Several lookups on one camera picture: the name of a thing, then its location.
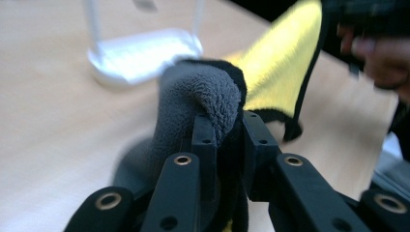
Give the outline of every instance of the finger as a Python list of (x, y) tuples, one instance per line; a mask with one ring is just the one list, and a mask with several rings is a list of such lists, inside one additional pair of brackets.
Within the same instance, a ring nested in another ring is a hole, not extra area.
[(381, 89), (394, 90), (408, 80), (409, 72), (381, 65), (379, 62), (369, 60), (365, 64), (365, 74), (374, 80), (374, 85)]
[(345, 25), (338, 25), (337, 26), (337, 35), (343, 37), (346, 34), (354, 34), (355, 27), (354, 26), (345, 26)]
[(337, 26), (337, 35), (342, 37), (340, 44), (341, 54), (350, 54), (354, 38), (354, 27), (352, 26)]
[(401, 85), (395, 91), (397, 92), (401, 101), (410, 103), (410, 81), (407, 81), (405, 84)]
[(355, 38), (352, 43), (352, 53), (361, 59), (374, 53), (376, 40), (373, 38)]
[(380, 39), (377, 41), (370, 57), (383, 57), (385, 63), (391, 66), (405, 67), (410, 70), (410, 40)]

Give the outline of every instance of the human hand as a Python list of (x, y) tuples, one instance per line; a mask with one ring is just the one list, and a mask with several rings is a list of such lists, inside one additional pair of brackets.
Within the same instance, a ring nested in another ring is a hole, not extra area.
[(410, 103), (410, 38), (359, 38), (353, 27), (338, 27), (340, 52), (365, 61), (365, 74), (381, 89), (394, 90)]

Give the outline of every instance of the yellow towel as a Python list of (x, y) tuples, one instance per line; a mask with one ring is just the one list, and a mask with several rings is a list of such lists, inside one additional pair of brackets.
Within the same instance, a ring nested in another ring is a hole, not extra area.
[(308, 68), (314, 65), (321, 22), (321, 2), (300, 0), (243, 55), (228, 58), (244, 73), (248, 88), (244, 110), (276, 110), (289, 118), (295, 116)]

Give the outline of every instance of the gray fleece cloth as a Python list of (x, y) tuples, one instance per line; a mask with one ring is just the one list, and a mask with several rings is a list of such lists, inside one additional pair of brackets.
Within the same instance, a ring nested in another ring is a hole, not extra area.
[[(194, 118), (207, 113), (216, 132), (218, 147), (232, 130), (241, 93), (229, 74), (203, 64), (179, 62), (160, 78), (160, 102), (154, 136), (138, 143), (124, 156), (114, 186), (133, 192), (154, 184), (165, 160), (179, 152), (190, 137)], [(202, 206), (201, 225), (216, 211), (218, 202)]]

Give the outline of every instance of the white object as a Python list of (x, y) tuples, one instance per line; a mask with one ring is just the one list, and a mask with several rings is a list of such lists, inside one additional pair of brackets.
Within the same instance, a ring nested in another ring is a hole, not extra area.
[(181, 58), (198, 58), (203, 49), (196, 34), (204, 5), (197, 0), (192, 33), (168, 28), (102, 41), (95, 0), (86, 0), (92, 47), (88, 59), (95, 78), (114, 86), (130, 86), (161, 75)]
[(390, 132), (383, 143), (383, 150), (374, 168), (371, 181), (379, 187), (395, 192), (410, 201), (410, 162), (403, 159), (400, 145)]

